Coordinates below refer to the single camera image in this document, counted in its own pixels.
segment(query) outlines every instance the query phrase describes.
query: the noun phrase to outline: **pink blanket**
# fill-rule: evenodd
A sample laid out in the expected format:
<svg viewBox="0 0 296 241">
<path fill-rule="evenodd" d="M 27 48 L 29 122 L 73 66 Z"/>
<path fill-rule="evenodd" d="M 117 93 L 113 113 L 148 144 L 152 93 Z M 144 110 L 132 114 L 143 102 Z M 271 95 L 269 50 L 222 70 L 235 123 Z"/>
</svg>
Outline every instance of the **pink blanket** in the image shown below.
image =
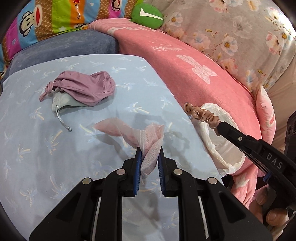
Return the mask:
<svg viewBox="0 0 296 241">
<path fill-rule="evenodd" d="M 214 103 L 226 110 L 240 131 L 261 138 L 255 103 L 249 91 L 213 60 L 161 31 L 124 18 L 100 19 L 89 29 L 106 33 L 119 42 L 120 53 L 146 59 L 181 106 Z M 256 188 L 257 167 L 246 158 L 234 175 L 232 193 L 246 206 Z"/>
</svg>

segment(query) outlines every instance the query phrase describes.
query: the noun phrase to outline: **pink napkin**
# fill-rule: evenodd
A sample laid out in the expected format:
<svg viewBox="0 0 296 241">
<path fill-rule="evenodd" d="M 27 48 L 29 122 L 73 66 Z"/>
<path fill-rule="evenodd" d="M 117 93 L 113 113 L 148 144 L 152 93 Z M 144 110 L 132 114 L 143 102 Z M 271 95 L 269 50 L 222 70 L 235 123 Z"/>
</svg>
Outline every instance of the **pink napkin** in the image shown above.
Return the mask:
<svg viewBox="0 0 296 241">
<path fill-rule="evenodd" d="M 95 124 L 94 128 L 113 137 L 123 137 L 135 149 L 141 148 L 144 159 L 141 165 L 143 178 L 147 177 L 156 167 L 160 148 L 163 144 L 164 125 L 151 123 L 144 130 L 138 130 L 131 128 L 115 117 Z"/>
</svg>

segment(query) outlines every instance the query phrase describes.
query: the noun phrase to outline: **green cushion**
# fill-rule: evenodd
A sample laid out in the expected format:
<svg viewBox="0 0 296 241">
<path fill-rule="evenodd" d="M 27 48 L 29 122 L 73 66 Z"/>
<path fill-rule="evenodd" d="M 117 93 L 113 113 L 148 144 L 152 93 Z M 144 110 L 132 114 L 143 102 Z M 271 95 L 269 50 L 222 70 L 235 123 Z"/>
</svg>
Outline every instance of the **green cushion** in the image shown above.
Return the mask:
<svg viewBox="0 0 296 241">
<path fill-rule="evenodd" d="M 148 28 L 156 29 L 163 24 L 162 13 L 147 3 L 136 5 L 131 13 L 131 21 Z"/>
</svg>

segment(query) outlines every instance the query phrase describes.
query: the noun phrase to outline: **human hand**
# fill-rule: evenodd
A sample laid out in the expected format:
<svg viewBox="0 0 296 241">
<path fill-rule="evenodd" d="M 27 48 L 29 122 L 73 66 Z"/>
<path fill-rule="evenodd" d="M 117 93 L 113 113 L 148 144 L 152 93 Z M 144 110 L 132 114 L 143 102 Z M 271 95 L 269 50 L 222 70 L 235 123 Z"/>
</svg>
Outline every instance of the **human hand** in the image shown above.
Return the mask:
<svg viewBox="0 0 296 241">
<path fill-rule="evenodd" d="M 251 202 L 249 210 L 253 213 L 260 222 L 263 223 L 262 205 L 267 202 L 267 188 L 261 188 L 255 195 L 255 200 Z M 270 232 L 273 240 L 277 240 L 283 233 L 283 229 L 288 221 L 288 211 L 284 208 L 275 208 L 270 210 L 266 215 L 266 222 L 272 227 Z"/>
</svg>

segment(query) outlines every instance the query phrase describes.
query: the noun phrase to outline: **flower print fabric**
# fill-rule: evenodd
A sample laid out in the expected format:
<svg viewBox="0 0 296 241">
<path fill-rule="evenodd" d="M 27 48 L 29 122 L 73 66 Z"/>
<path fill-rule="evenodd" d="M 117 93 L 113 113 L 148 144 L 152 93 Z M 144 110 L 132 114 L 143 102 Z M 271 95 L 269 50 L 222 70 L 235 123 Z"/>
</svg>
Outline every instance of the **flower print fabric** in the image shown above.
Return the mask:
<svg viewBox="0 0 296 241">
<path fill-rule="evenodd" d="M 214 60 L 253 94 L 270 89 L 296 53 L 296 32 L 272 0 L 150 0 L 161 29 Z"/>
</svg>

